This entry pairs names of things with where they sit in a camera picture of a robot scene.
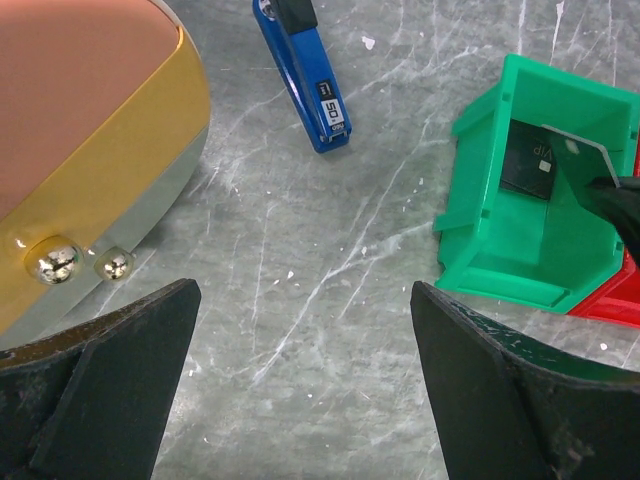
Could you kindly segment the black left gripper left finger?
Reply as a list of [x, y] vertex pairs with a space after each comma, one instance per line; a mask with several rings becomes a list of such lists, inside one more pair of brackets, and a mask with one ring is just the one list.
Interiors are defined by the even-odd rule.
[[200, 302], [180, 279], [2, 351], [2, 478], [150, 478]]

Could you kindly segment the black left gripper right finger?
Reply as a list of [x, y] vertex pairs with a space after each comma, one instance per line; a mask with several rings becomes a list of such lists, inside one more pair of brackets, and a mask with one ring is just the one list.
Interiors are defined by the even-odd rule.
[[635, 479], [639, 376], [572, 355], [418, 281], [411, 315], [452, 479]]

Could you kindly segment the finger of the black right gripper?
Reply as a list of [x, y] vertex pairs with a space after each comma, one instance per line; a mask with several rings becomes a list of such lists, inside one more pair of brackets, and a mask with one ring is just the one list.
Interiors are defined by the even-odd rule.
[[639, 266], [639, 178], [619, 177], [618, 184], [597, 177], [586, 187], [591, 211], [611, 223]]

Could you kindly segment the black VIP card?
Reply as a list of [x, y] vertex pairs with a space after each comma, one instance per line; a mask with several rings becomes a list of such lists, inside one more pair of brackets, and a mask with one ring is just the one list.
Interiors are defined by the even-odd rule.
[[512, 120], [506, 142], [500, 187], [548, 201], [556, 178], [556, 165], [548, 132]]
[[604, 208], [596, 198], [601, 187], [620, 187], [607, 148], [592, 140], [543, 124], [556, 164], [565, 176], [579, 205], [606, 220]]

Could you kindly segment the green plastic bin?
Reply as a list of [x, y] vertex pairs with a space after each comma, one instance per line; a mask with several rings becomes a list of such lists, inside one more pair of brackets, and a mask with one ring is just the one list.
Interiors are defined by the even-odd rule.
[[635, 167], [636, 93], [510, 54], [499, 81], [454, 122], [456, 155], [440, 235], [440, 289], [565, 314], [619, 272], [615, 228], [583, 209], [556, 167], [548, 201], [500, 187], [512, 120], [604, 145], [618, 175]]

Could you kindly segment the white drum with orange lid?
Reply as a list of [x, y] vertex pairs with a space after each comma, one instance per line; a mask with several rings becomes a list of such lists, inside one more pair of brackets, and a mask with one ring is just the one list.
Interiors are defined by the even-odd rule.
[[203, 62], [166, 2], [2, 3], [3, 348], [133, 274], [210, 113]]

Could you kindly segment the red middle plastic bin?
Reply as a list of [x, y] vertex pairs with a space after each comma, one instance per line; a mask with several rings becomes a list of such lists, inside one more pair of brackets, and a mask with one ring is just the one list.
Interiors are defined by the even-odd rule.
[[[618, 177], [639, 178], [639, 168], [635, 167], [630, 176]], [[639, 266], [636, 266], [625, 245], [619, 272], [574, 307], [570, 314], [633, 327], [639, 325]]]

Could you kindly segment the blue stapler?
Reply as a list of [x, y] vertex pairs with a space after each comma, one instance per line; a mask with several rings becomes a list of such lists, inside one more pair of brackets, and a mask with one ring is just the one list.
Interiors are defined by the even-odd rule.
[[352, 126], [310, 0], [253, 0], [254, 17], [314, 150], [348, 144]]

